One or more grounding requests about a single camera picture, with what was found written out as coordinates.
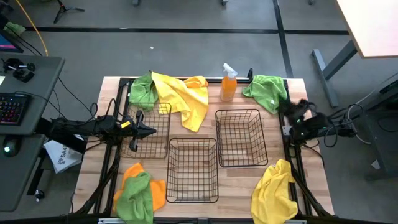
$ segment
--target green cloth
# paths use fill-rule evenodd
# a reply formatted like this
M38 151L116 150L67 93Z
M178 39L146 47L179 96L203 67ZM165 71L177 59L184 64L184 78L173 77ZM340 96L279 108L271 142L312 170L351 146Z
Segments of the green cloth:
M153 224L154 209L148 172L126 179L123 193L116 202L116 214L127 224Z
M262 107L272 114L278 113L279 95L287 98L284 80L281 77L255 75L253 81L243 88L243 95L254 97Z
M8 22L5 26L4 26L4 30L9 33L10 35L12 35L13 37L16 37L15 34L17 34L18 36L20 36L23 32L25 32L25 27L18 25L18 24L13 24L12 22Z
M151 73L135 79L131 85L129 102L136 103L144 110L152 110L154 103L159 99Z

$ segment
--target spray nozzle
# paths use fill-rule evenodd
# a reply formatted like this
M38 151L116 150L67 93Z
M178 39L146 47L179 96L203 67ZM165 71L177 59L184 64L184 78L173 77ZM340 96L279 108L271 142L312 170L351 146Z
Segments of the spray nozzle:
M235 76L238 74L235 70L231 68L227 63L224 63L224 72L228 73L228 78L235 78Z

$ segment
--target microfiber towel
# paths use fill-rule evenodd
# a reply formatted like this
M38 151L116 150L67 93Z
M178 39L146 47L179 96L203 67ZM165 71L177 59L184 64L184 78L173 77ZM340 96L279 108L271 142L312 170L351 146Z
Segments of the microfiber towel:
M255 75L253 81L243 88L243 95L254 99L268 112L278 113L279 95L287 98L284 80L281 77Z
M123 180L122 180L122 189L118 190L114 197L114 207L113 211L116 211L116 203L120 198L120 195L123 193L123 190L125 188L125 183L126 180L130 177L137 177L138 174L141 172L144 172L144 168L142 168L140 163L136 163L128 170L125 171L123 175ZM160 209L166 204L166 183L164 180L151 180L150 181L150 191L152 193L152 208L154 211Z
M151 72L135 79L132 83L129 97L130 103L139 103L137 104L138 107L150 111L154 108L154 103L158 98Z
M116 202L116 214L127 224L153 224L154 210L149 182L148 172L126 179L123 193Z
M208 83L203 76L185 81L152 72L161 103L172 105L171 113L181 112L182 126L197 132L205 119L208 100Z
M267 168L251 197L255 224L282 224L296 216L297 203L289 200L289 182L294 182L289 162L279 159Z
M4 26L4 30L11 34L11 36L13 37L17 37L20 36L23 32L25 32L25 27L18 25L18 24L14 24L12 22L8 22L5 26Z

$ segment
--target orange spray bottle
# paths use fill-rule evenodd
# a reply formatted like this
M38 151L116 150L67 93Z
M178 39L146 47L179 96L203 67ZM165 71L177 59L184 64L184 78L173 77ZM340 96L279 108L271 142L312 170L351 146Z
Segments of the orange spray bottle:
M224 72L227 72L227 75L224 76L223 81L221 82L220 98L222 101L231 101L235 95L237 85L236 75L238 73L227 63L224 63L223 66Z

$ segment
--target metal table leg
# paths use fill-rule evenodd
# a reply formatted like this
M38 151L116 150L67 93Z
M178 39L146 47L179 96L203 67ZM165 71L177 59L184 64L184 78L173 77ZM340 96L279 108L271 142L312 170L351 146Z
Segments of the metal table leg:
M315 58L315 62L318 68L318 74L321 79L321 83L323 85L323 90L326 93L326 96L329 99L329 103L331 107L338 106L338 100L335 94L334 89L331 87L328 80L343 66L348 62L351 57L353 57L357 53L354 42L350 40L342 50L334 57L334 59L326 66L325 61L323 61L323 57L321 52L318 49L312 50L312 55Z

